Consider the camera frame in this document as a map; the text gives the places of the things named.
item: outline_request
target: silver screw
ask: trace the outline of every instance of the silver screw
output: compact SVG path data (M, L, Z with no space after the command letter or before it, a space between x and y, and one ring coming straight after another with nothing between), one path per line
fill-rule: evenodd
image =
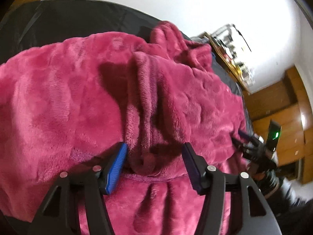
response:
M94 166L93 168L92 168L92 170L94 171L94 172L98 172L98 171L101 171L101 166L100 165L96 165L96 166Z
M240 176L243 178L243 179L247 179L249 177L249 174L246 173L246 172L242 172L240 173Z
M66 171L62 171L60 173L60 178L66 178L67 177L67 172Z
M216 171L216 167L213 166L213 165L209 165L209 166L208 166L208 170L209 170L209 171Z

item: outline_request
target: crumpled pink fabric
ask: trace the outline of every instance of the crumpled pink fabric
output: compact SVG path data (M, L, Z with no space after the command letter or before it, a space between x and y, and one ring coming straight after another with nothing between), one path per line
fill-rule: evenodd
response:
M245 168L230 135L245 129L242 100L211 69L211 47L169 22L151 43L108 32L31 48L0 66L0 208L31 222L62 171L80 172L129 146L105 198L116 235L192 235L203 196L181 157L190 142L227 173ZM228 227L226 196L221 234ZM87 234L84 210L81 229Z

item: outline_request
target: green light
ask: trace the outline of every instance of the green light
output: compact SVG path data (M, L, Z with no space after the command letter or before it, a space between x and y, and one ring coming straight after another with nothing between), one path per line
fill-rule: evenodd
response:
M277 132L275 137L273 139L277 139L278 138L279 133Z

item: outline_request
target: floor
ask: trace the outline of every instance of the floor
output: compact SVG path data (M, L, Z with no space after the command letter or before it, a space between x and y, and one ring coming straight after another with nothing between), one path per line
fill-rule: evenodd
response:
M292 187L295 189L297 196L310 200L313 198L313 181L302 185L299 181L293 180Z

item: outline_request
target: bed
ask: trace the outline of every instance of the bed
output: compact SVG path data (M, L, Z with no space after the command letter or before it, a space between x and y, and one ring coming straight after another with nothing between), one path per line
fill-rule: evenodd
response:
M149 42L150 32L158 22L158 19L140 11L104 1L44 0L26 3L8 13L0 23L0 64L31 47L95 33L125 32ZM232 93L242 96L239 86L215 59L212 68ZM252 134L252 123L244 100L243 103L246 129ZM25 234L28 223L14 218L9 218L9 221L19 234Z

